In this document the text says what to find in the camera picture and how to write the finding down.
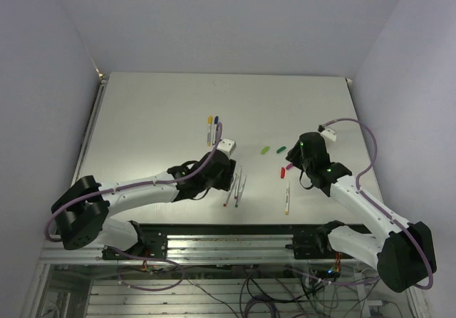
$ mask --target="green object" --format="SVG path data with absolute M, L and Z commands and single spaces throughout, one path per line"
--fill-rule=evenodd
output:
M 280 147 L 280 148 L 277 150 L 277 154 L 279 154 L 280 152 L 283 152 L 284 150 L 286 150 L 286 147 L 285 147 L 285 146 Z
M 269 146 L 267 145 L 266 147 L 263 148 L 263 150 L 261 151 L 261 154 L 266 154 L 266 152 L 269 150 Z

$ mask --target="yellow marker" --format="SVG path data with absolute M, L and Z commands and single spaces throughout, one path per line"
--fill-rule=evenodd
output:
M 208 130 L 207 130 L 207 145 L 211 145 L 211 136 L 212 136 L 212 116 L 209 116 L 207 119 Z

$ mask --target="metal bracket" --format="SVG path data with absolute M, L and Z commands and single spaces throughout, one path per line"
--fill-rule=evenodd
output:
M 134 245 L 128 254 L 146 257 L 146 252 L 150 257 L 166 259 L 168 250 L 168 238 L 160 231 L 148 230 L 142 236 L 142 241 Z M 129 258 L 119 255 L 111 249 L 105 249 L 102 252 L 103 260 L 129 260 Z

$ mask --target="blue marker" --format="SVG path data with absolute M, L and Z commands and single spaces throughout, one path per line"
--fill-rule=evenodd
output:
M 212 145 L 214 145 L 217 142 L 217 134 L 219 132 L 219 127 L 217 127 L 217 124 L 219 122 L 219 116 L 215 116 L 214 119 L 214 124 L 215 124 L 215 131 L 214 131 L 214 140 L 212 141 Z

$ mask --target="black cable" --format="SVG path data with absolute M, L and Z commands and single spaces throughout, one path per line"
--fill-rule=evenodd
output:
M 297 300 L 297 298 L 295 298 L 293 296 L 293 292 L 290 291 L 290 289 L 282 282 L 280 281 L 279 279 L 276 278 L 276 281 L 281 284 L 281 286 L 288 292 L 288 294 L 290 294 L 290 297 L 292 298 L 292 300 L 296 303 L 296 305 L 298 305 L 298 308 L 302 311 L 302 312 L 305 312 L 306 310 L 302 307 L 302 305 L 299 303 L 299 301 Z
M 356 305 L 358 305 L 360 302 L 363 302 L 364 304 L 366 303 L 366 300 L 367 298 L 369 298 L 369 296 L 371 295 L 372 291 L 374 290 L 375 286 L 377 286 L 377 284 L 380 282 L 380 279 L 377 280 L 377 282 L 372 286 L 372 288 L 370 289 L 369 293 L 366 295 L 366 297 L 364 297 L 364 299 L 361 299 L 361 300 L 358 300 L 345 314 L 342 318 L 345 318 L 347 317 L 347 314 L 349 314 L 351 312 L 352 309 L 354 309 L 356 307 Z M 363 306 L 361 307 L 361 313 L 363 313 L 363 309 L 364 309 L 364 304 Z
M 201 199 L 204 199 L 204 197 L 206 197 L 207 193 L 209 193 L 209 190 L 210 190 L 210 188 L 208 188 L 208 189 L 206 190 L 206 192 L 204 192 L 204 195 L 202 195 L 201 198 L 198 198 L 198 199 L 190 198 L 190 200 L 201 200 Z
M 402 315 L 402 311 L 400 311 L 400 308 L 399 308 L 399 305 L 397 305 L 395 302 L 385 302 L 386 304 L 393 304 L 394 306 L 396 306 L 398 308 L 398 311 L 399 311 L 399 314 L 400 314 L 400 318 L 404 318 L 404 316 Z
M 308 188 L 306 186 L 302 185 L 301 179 L 302 179 L 303 174 L 304 174 L 304 171 L 302 170 L 301 175 L 299 176 L 299 185 L 301 185 L 304 190 L 311 190 L 312 188 L 314 188 L 313 185 L 310 185 Z
M 223 300 L 217 299 L 217 298 L 214 297 L 212 294 L 210 294 L 208 291 L 206 291 L 204 288 L 202 288 L 199 284 L 194 284 L 194 283 L 191 282 L 188 278 L 187 278 L 187 281 L 188 281 L 190 284 L 192 284 L 193 286 L 198 287 L 198 288 L 199 288 L 200 290 L 202 290 L 204 293 L 206 293 L 207 295 L 209 295 L 212 299 L 217 300 L 219 303 L 221 303 L 221 304 L 227 306 L 227 307 L 231 310 L 231 312 L 233 312 L 234 316 L 235 316 L 236 318 L 238 318 L 236 312 L 235 312 L 235 311 L 232 309 L 232 307 L 229 306 L 226 302 L 224 302 Z
M 308 288 L 306 287 L 306 285 L 302 281 L 302 277 L 301 277 L 301 286 L 302 286 L 302 290 L 304 291 L 304 294 L 306 295 L 307 300 L 309 301 L 309 304 L 312 306 L 312 309 L 315 311 L 315 313 L 317 315 L 323 315 L 324 317 L 329 317 L 329 316 L 326 316 L 326 314 L 324 314 L 323 312 L 319 312 L 318 311 L 318 308 L 315 306 L 315 303 L 312 301 L 312 298 L 309 296 L 312 293 L 308 293 L 307 292 Z
M 259 298 L 258 296 L 253 295 L 252 292 L 250 292 L 250 288 L 249 288 L 249 282 L 250 282 L 250 281 L 252 281 L 252 282 L 255 284 L 256 288 L 259 289 L 259 291 L 265 296 L 265 298 Z M 252 297 L 252 298 L 258 300 L 259 302 L 276 302 L 276 303 L 278 303 L 278 304 L 290 304 L 290 303 L 292 303 L 292 302 L 305 302 L 305 301 L 306 301 L 306 300 L 301 300 L 301 301 L 299 301 L 299 299 L 301 299 L 301 298 L 304 296 L 304 294 L 302 294 L 302 295 L 300 295 L 300 296 L 298 296 L 298 297 L 294 297 L 292 300 L 283 300 L 283 299 L 276 299 L 276 298 L 273 298 L 273 297 L 271 297 L 269 294 L 267 294 L 267 293 L 260 287 L 260 285 L 259 285 L 253 278 L 251 278 L 251 277 L 247 280 L 246 286 L 247 286 L 247 291 L 248 291 L 248 293 L 250 294 L 250 297 Z
M 50 309 L 50 310 L 48 310 L 46 313 L 43 313 L 39 318 L 42 318 L 42 317 L 44 317 L 44 316 L 47 316 L 47 315 L 50 314 L 51 312 L 55 312 L 55 310 Z

